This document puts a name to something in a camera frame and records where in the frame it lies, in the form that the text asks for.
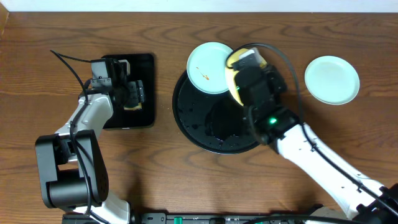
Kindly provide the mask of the green yellow sponge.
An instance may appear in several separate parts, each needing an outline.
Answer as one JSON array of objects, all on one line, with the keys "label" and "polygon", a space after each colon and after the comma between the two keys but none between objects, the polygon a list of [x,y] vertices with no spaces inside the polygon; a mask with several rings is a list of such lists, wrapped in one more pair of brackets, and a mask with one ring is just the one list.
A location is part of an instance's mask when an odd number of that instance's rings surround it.
[{"label": "green yellow sponge", "polygon": [[138,103],[135,106],[129,106],[129,107],[124,107],[124,110],[126,111],[137,111],[137,110],[141,110],[142,109],[142,103]]}]

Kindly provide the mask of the yellow plate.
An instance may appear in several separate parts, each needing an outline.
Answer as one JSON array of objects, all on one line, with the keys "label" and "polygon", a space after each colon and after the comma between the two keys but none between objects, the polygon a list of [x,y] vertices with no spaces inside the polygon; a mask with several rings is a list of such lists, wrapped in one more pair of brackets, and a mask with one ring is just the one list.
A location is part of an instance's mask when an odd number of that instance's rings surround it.
[{"label": "yellow plate", "polygon": [[[260,55],[258,49],[256,47],[247,49],[243,48],[238,50],[235,53],[232,53],[231,56],[228,57],[226,60],[227,66],[231,67],[233,63],[237,62],[239,59],[242,59],[247,56],[254,56],[255,62],[261,67],[265,68],[267,66],[267,62],[264,60],[264,58]],[[228,86],[229,92],[231,93],[231,96],[233,99],[239,103],[241,106],[244,106],[239,93],[238,93],[238,86],[234,80],[235,76],[238,74],[237,70],[234,70],[233,68],[225,68],[225,79],[226,79],[226,84]]]}]

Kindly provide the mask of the light blue plate top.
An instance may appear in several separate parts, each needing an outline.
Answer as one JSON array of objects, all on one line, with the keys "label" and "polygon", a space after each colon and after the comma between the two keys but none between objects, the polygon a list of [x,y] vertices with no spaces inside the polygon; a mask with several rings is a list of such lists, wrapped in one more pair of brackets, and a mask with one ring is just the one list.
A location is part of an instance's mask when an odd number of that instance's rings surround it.
[{"label": "light blue plate top", "polygon": [[192,85],[211,95],[228,91],[225,67],[232,51],[219,42],[206,42],[196,47],[187,60],[187,75]]}]

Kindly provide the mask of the light blue plate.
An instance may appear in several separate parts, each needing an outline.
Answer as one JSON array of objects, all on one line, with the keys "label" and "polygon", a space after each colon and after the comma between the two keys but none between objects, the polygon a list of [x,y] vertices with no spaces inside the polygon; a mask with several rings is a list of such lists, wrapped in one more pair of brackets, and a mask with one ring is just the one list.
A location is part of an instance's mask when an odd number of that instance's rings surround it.
[{"label": "light blue plate", "polygon": [[196,47],[187,60],[187,75],[192,85],[211,95],[228,91],[225,67],[232,51],[219,42],[206,42]]},{"label": "light blue plate", "polygon": [[360,89],[355,68],[346,60],[332,55],[311,61],[305,70],[304,80],[311,95],[329,105],[349,103]]}]

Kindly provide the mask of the light blue plate bottom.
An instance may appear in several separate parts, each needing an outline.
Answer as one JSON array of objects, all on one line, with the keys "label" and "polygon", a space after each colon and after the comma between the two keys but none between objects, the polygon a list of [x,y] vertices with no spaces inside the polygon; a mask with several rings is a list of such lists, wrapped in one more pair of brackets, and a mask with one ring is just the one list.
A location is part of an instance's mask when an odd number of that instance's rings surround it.
[{"label": "light blue plate bottom", "polygon": [[346,60],[332,55],[311,61],[305,70],[304,80],[311,95],[329,105],[349,103],[360,89],[355,68]]}]

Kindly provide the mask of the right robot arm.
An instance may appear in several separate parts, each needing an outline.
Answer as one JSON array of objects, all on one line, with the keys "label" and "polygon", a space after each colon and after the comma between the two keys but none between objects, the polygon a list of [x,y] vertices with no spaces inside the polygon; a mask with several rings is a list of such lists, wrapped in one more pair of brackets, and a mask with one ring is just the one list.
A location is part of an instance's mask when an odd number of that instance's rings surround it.
[{"label": "right robot arm", "polygon": [[320,185],[346,217],[358,223],[397,223],[397,186],[391,188],[363,175],[331,150],[296,114],[280,101],[285,80],[272,65],[263,62],[227,64],[251,134],[261,144],[275,144]]}]

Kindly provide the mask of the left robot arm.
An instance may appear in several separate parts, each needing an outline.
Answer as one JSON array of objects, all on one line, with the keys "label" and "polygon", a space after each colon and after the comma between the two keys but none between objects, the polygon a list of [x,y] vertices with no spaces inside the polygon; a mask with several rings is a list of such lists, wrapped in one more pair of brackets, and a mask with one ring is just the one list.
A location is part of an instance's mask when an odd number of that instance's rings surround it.
[{"label": "left robot arm", "polygon": [[48,208],[85,215],[99,223],[129,223],[131,206],[109,189],[98,136],[114,111],[144,102],[140,80],[127,60],[90,61],[92,78],[81,82],[78,106],[54,134],[35,142],[42,200]]}]

